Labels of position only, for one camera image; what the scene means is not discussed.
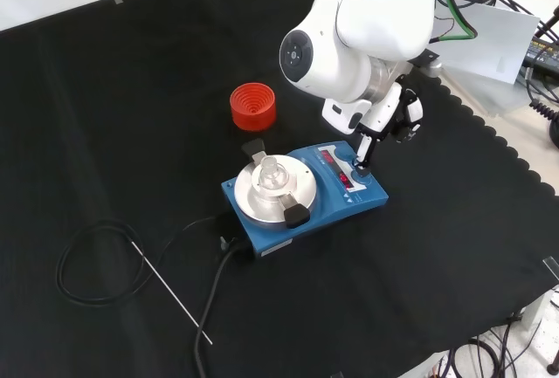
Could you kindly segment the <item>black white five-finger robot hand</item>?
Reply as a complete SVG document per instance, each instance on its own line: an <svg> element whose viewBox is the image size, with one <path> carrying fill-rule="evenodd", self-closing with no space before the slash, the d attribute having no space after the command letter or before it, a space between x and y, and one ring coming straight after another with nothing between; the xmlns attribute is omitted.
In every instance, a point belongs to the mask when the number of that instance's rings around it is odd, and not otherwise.
<svg viewBox="0 0 559 378"><path fill-rule="evenodd" d="M355 169L364 175L376 144L392 135L398 142L413 138L421 127L423 106L416 92L395 82L387 95L374 104L357 126L361 142L356 151Z"/></svg>

